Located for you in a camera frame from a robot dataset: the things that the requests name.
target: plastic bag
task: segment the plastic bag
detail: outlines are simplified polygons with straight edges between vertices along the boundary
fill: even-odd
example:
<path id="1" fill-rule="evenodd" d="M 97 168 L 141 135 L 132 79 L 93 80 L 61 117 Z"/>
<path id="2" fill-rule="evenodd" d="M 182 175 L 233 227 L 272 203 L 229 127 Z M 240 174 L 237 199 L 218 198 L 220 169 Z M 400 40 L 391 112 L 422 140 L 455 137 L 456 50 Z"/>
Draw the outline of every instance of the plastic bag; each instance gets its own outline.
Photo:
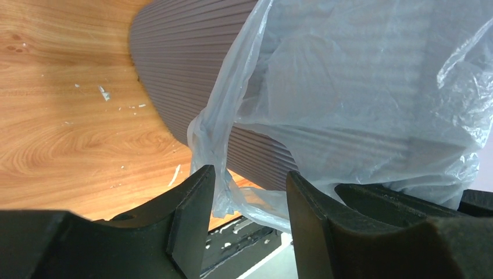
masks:
<path id="1" fill-rule="evenodd" d="M 216 166 L 213 214 L 290 231 L 285 192 L 226 170 L 233 125 L 284 144 L 335 199 L 381 183 L 457 208 L 492 124 L 492 25 L 489 0 L 260 0 L 188 128 L 191 171 Z"/>

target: wooden floor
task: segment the wooden floor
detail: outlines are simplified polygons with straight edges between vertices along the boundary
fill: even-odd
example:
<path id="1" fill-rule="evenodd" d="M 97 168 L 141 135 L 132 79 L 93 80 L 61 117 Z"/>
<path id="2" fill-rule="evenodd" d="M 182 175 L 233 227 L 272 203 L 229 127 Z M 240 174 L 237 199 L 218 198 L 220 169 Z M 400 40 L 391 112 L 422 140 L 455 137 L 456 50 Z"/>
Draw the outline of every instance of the wooden floor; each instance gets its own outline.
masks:
<path id="1" fill-rule="evenodd" d="M 109 219 L 172 188 L 178 166 L 173 186 L 189 175 L 189 149 L 159 118 L 128 54 L 128 28 L 148 2 L 1 1 L 1 209 Z"/>

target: white debris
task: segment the white debris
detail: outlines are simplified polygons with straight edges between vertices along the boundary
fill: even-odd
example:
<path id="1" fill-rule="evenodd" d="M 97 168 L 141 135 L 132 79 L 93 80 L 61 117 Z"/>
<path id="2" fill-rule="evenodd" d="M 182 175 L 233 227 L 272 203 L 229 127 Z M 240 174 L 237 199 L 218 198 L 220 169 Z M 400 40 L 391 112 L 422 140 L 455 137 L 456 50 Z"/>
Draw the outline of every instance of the white debris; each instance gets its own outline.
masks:
<path id="1" fill-rule="evenodd" d="M 225 225 L 224 227 L 222 227 L 220 230 L 219 230 L 219 233 L 222 234 L 223 231 L 229 227 L 231 227 L 232 225 L 236 224 L 237 222 L 239 222 L 241 219 L 238 219 L 236 221 L 233 221 L 231 223 L 229 223 L 228 225 Z"/>
<path id="2" fill-rule="evenodd" d="M 103 95 L 103 98 L 105 98 L 105 101 L 108 101 L 110 100 L 110 95 L 109 95 L 109 92 L 106 92 L 105 89 L 103 88 L 103 86 L 101 85 L 98 85 L 98 88 L 99 88 L 99 91 L 101 92 L 101 95 Z"/>
<path id="3" fill-rule="evenodd" d="M 174 170 L 174 175 L 173 175 L 173 178 L 171 179 L 171 181 L 169 182 L 168 184 L 168 187 L 170 187 L 171 185 L 173 185 L 174 181 L 176 180 L 176 177 L 178 177 L 178 172 L 180 172 L 180 167 L 181 167 L 181 164 L 179 164 L 176 169 Z"/>
<path id="4" fill-rule="evenodd" d="M 234 226 L 233 234 L 238 234 L 240 230 L 243 228 L 249 226 L 250 224 L 253 224 L 252 220 L 246 219 L 245 221 L 241 222 L 240 224 L 237 224 Z"/>

